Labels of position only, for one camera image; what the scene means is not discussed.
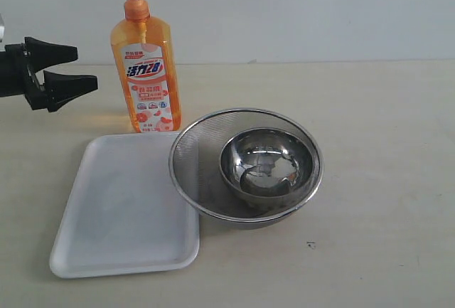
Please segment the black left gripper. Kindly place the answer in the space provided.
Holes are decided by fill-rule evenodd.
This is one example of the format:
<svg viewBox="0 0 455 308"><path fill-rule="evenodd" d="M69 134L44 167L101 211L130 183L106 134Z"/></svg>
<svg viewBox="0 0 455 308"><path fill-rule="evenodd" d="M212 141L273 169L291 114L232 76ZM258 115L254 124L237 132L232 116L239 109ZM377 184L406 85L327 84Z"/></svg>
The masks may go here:
<svg viewBox="0 0 455 308"><path fill-rule="evenodd" d="M6 45L1 52L1 97L23 95L32 110L56 112L70 101L98 89L95 75L63 75L44 70L76 61L75 46L32 37L25 37L24 41ZM41 70L44 70L44 86L35 74Z"/></svg>

